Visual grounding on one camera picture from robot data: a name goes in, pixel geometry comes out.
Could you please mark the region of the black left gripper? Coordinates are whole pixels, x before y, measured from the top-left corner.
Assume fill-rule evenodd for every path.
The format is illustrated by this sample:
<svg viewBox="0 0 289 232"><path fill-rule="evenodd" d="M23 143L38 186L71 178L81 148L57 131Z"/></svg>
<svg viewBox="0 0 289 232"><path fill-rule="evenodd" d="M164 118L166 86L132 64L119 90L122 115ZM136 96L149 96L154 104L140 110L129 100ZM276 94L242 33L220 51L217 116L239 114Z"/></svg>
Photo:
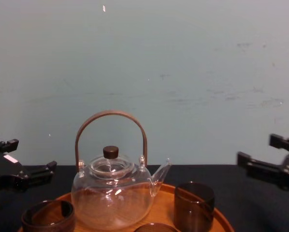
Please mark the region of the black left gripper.
<svg viewBox="0 0 289 232"><path fill-rule="evenodd" d="M17 150L19 141L0 141L0 191L25 191L27 188L49 184L56 172L57 162L26 167L15 158L4 154Z"/></svg>

